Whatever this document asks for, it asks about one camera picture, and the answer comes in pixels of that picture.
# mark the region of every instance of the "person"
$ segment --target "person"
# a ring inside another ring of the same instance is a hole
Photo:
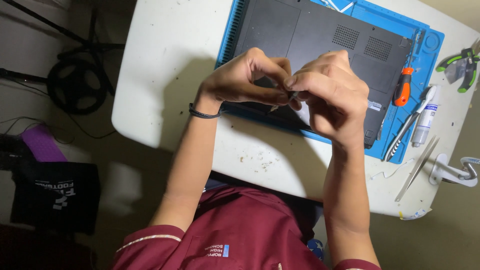
[[[253,84],[263,76],[276,87]],[[289,103],[292,91],[299,93]],[[323,208],[334,269],[380,269],[369,235],[364,172],[368,93],[345,50],[323,54],[293,76],[287,58],[268,58],[258,48],[216,69],[199,86],[157,212],[149,227],[125,238],[113,269],[327,269],[306,246],[314,225],[308,207],[291,206],[288,201],[295,199],[251,186],[228,184],[203,192],[217,118],[202,115],[216,115],[223,101],[290,104],[296,110],[306,102],[311,128],[332,140]]]

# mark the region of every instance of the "maroon shirt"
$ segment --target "maroon shirt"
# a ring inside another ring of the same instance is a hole
[[[205,192],[195,221],[184,233],[157,225],[125,238],[113,269],[326,270],[306,246],[312,228],[301,227],[277,196],[248,187]],[[335,270],[380,270],[363,260],[346,260]]]

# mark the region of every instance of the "black round object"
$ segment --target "black round object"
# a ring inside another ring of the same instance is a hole
[[[71,67],[73,69],[70,73],[61,76],[62,72]],[[88,72],[96,76],[98,89],[88,84]],[[101,72],[94,64],[82,59],[66,58],[54,65],[48,73],[48,95],[53,103],[66,113],[89,114],[100,108],[107,97],[107,84],[100,78]],[[83,98],[94,98],[95,102],[86,108],[79,108],[79,101]]]

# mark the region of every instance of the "black bracelet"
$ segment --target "black bracelet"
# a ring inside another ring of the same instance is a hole
[[[204,118],[204,119],[212,119],[212,118],[217,118],[222,114],[222,110],[218,110],[218,113],[216,115],[210,115],[206,113],[201,113],[199,111],[196,111],[193,109],[193,103],[190,103],[188,105],[188,111],[190,112],[191,115],[199,117],[199,118]]]

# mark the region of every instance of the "pliers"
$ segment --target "pliers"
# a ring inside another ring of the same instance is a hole
[[[460,93],[465,93],[470,88],[470,86],[472,86],[477,75],[477,63],[480,61],[480,56],[475,55],[474,49],[463,49],[460,54],[445,59],[435,69],[437,72],[442,72],[447,69],[447,67],[451,63],[465,58],[467,58],[467,68],[465,70],[465,78],[463,79],[462,85],[460,85],[460,88],[458,89]]]

